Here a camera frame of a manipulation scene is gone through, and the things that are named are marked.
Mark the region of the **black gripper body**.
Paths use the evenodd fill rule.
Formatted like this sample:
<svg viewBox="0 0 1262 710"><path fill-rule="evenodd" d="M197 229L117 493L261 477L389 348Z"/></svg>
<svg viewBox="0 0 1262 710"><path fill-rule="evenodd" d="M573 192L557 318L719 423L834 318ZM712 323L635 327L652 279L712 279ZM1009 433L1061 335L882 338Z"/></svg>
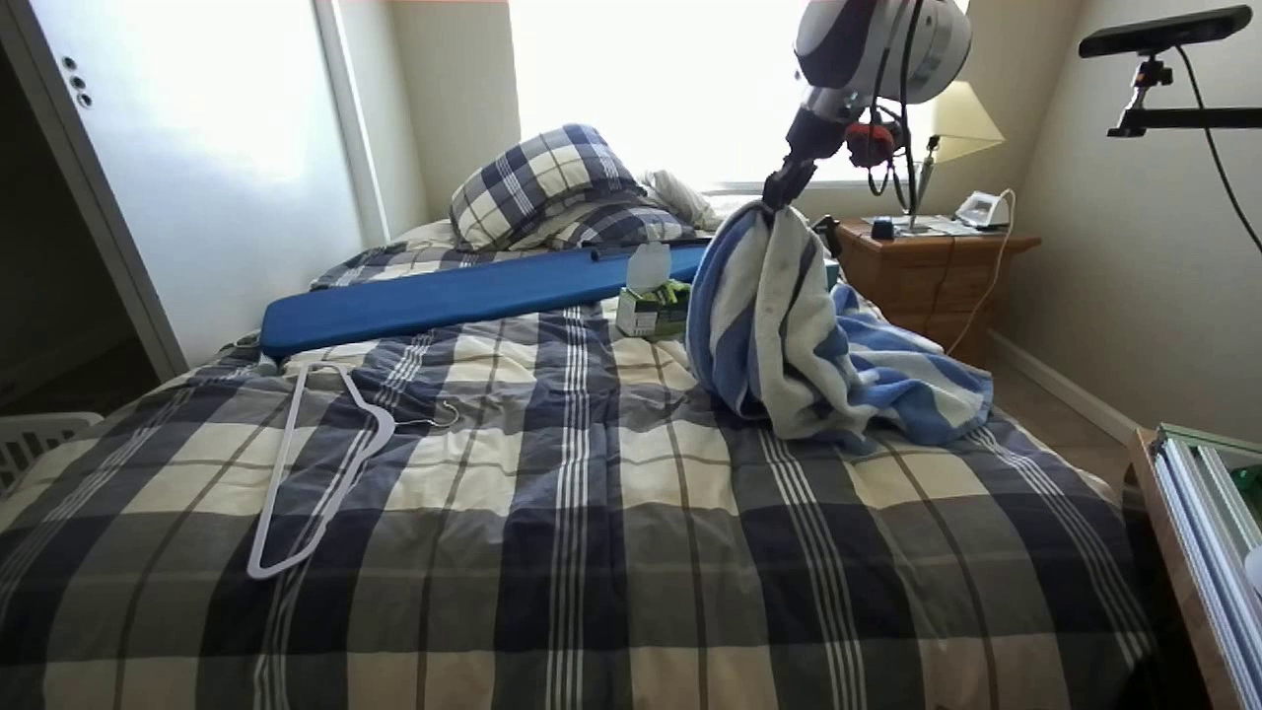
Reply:
<svg viewBox="0 0 1262 710"><path fill-rule="evenodd" d="M759 204L765 208L784 208L791 204L803 185L817 175L817 159L813 152L787 152L765 181L759 181Z"/></svg>

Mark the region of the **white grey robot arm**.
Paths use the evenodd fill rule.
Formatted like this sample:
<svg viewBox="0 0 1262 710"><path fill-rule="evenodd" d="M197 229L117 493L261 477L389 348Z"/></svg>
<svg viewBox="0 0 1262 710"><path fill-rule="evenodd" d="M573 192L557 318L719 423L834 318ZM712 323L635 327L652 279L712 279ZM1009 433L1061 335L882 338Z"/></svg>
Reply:
<svg viewBox="0 0 1262 710"><path fill-rule="evenodd" d="M765 179L759 202L784 208L817 166L849 149L857 166L880 166L911 141L911 126L882 117L941 95L965 55L968 18L955 0L808 0L796 28L796 68L808 100L784 134L784 160Z"/></svg>

